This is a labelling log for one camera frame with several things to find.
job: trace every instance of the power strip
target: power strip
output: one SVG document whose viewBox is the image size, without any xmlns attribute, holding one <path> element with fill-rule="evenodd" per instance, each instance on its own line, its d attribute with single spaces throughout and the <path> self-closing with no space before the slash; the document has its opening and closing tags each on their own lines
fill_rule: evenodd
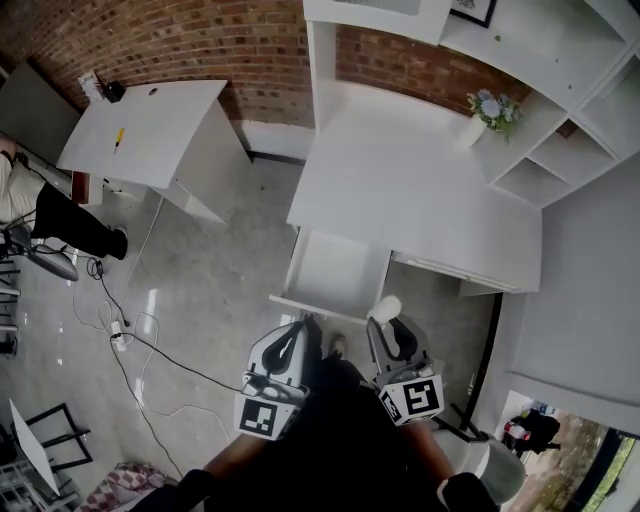
<svg viewBox="0 0 640 512">
<path fill-rule="evenodd" d="M 122 325 L 120 325 L 120 320 L 114 320 L 113 322 L 111 322 L 109 331 L 110 338 L 117 336 L 117 338 L 112 339 L 111 343 L 116 346 L 118 352 L 124 352 L 125 350 L 127 350 L 122 337 Z"/>
</svg>

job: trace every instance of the flower vase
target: flower vase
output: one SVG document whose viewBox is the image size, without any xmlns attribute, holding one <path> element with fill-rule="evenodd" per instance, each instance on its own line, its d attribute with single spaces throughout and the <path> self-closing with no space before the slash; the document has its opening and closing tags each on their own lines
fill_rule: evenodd
<svg viewBox="0 0 640 512">
<path fill-rule="evenodd" d="M 487 129 L 487 123 L 485 123 L 480 116 L 474 115 L 467 125 L 462 129 L 458 135 L 458 145 L 462 148 L 470 148 L 478 139 L 482 136 Z"/>
</svg>

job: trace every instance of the picture frame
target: picture frame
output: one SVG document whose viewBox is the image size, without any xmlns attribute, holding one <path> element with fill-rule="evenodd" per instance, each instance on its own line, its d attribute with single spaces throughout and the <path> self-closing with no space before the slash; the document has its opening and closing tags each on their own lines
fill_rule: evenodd
<svg viewBox="0 0 640 512">
<path fill-rule="evenodd" d="M 451 14 L 489 28 L 498 0 L 453 0 Z"/>
</svg>

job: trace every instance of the desk drawer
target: desk drawer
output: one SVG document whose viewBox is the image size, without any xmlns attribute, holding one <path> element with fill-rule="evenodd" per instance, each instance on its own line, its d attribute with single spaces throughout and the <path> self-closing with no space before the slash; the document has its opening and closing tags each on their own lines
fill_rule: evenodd
<svg viewBox="0 0 640 512">
<path fill-rule="evenodd" d="M 270 299 L 364 325 L 380 299 L 390 257 L 380 246 L 302 228 L 284 292 Z"/>
<path fill-rule="evenodd" d="M 436 263 L 425 258 L 413 256 L 411 254 L 396 252 L 393 255 L 393 259 L 394 261 L 406 263 L 407 265 L 412 265 L 414 267 L 424 268 L 426 270 L 431 270 L 432 272 L 438 272 L 440 274 L 457 277 L 458 279 L 462 280 L 463 283 L 475 283 L 483 287 L 494 288 L 495 293 L 517 291 L 517 288 L 510 285 L 509 283 L 504 283 L 496 279 L 480 276 L 472 272 L 465 272 L 464 270 L 449 267 L 447 265 L 442 265 L 441 263 Z"/>
</svg>

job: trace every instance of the white flowers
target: white flowers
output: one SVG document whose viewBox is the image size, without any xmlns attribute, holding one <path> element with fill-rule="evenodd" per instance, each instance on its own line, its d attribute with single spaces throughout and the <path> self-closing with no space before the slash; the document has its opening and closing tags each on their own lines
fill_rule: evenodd
<svg viewBox="0 0 640 512">
<path fill-rule="evenodd" d="M 481 89 L 476 94 L 467 94 L 467 97 L 471 111 L 492 130 L 504 132 L 508 141 L 513 125 L 522 119 L 518 103 L 506 94 L 501 94 L 499 99 L 496 99 L 487 89 Z"/>
<path fill-rule="evenodd" d="M 493 98 L 484 100 L 480 104 L 480 108 L 485 116 L 490 117 L 491 119 L 495 119 L 502 112 L 502 108 L 500 108 L 500 103 L 498 103 Z"/>
</svg>

